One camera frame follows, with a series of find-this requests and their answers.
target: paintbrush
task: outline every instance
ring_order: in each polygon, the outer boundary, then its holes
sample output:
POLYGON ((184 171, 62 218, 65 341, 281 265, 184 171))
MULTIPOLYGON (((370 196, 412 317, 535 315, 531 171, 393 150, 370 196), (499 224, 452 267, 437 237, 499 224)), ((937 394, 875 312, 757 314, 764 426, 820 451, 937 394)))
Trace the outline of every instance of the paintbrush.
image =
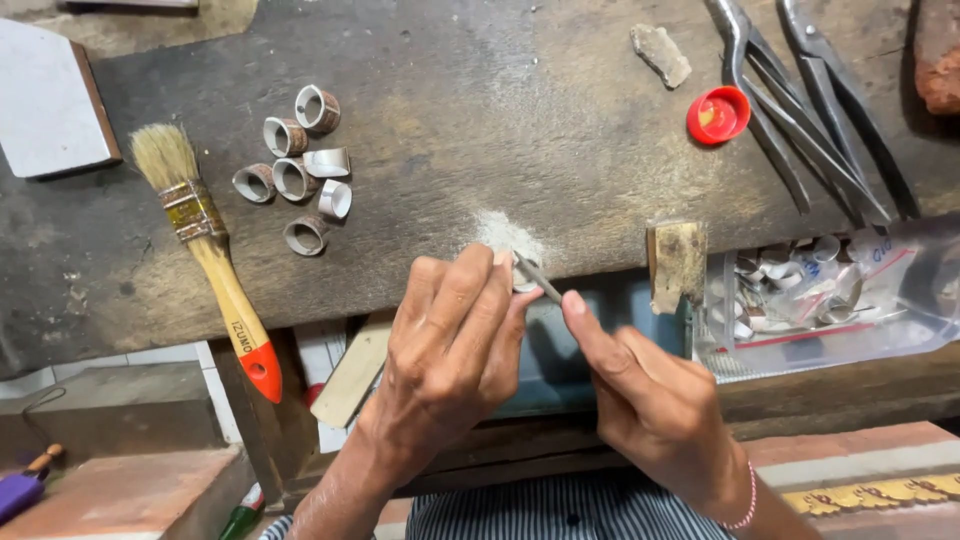
POLYGON ((261 394, 280 403, 280 365, 274 345, 233 271, 227 228, 200 177, 186 133, 170 124, 152 124, 131 137, 136 166, 156 190, 177 237, 206 272, 244 372, 261 394))
POLYGON ((34 459, 26 471, 0 480, 0 525, 7 523, 40 499, 40 495, 43 495, 43 481, 37 476, 62 452, 61 445, 52 444, 46 452, 34 459))

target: wooden brush handle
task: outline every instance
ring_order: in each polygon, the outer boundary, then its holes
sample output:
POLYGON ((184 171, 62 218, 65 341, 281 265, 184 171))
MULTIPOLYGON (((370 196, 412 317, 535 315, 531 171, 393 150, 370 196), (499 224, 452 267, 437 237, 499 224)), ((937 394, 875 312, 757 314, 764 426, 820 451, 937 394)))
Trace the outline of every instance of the wooden brush handle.
POLYGON ((217 240, 204 236, 187 243, 206 272, 224 315, 233 351, 250 381, 268 400, 280 403, 282 376, 274 345, 237 280, 226 250, 217 240))
POLYGON ((50 448, 41 454, 37 459, 34 459, 30 465, 27 466, 27 473, 39 473, 43 470, 44 467, 50 464, 54 460, 54 457, 63 453, 63 446, 59 444, 52 444, 50 448))

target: person's left hand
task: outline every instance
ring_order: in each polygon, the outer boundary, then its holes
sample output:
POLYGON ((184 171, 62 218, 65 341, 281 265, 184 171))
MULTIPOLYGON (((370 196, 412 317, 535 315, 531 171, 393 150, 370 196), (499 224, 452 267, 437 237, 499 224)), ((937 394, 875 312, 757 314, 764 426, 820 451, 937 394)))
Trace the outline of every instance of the person's left hand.
POLYGON ((527 306, 513 256, 470 244, 454 262, 421 257, 397 309, 379 388, 354 428, 395 486, 516 393, 527 306))

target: green bottle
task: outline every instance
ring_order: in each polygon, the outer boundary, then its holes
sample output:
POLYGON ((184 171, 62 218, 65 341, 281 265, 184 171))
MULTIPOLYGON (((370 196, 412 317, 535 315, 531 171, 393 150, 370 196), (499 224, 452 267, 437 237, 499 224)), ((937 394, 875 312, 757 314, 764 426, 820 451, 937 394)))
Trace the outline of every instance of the green bottle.
POLYGON ((250 488, 247 497, 243 498, 240 505, 233 508, 230 512, 230 519, 224 531, 220 533, 220 540, 241 540, 250 534, 256 522, 260 521, 263 514, 263 492, 260 491, 260 484, 255 483, 250 488))

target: pink string bracelet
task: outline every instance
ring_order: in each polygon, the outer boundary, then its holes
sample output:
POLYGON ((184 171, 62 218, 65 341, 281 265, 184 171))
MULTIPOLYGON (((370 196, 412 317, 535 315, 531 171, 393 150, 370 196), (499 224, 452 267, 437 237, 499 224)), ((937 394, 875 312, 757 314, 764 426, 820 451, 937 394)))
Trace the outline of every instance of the pink string bracelet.
POLYGON ((756 510, 756 472, 754 471, 754 464, 751 463, 749 459, 747 460, 747 468, 750 469, 750 510, 747 511, 746 517, 733 525, 717 522, 720 524, 720 527, 726 530, 747 527, 754 520, 754 511, 756 510))

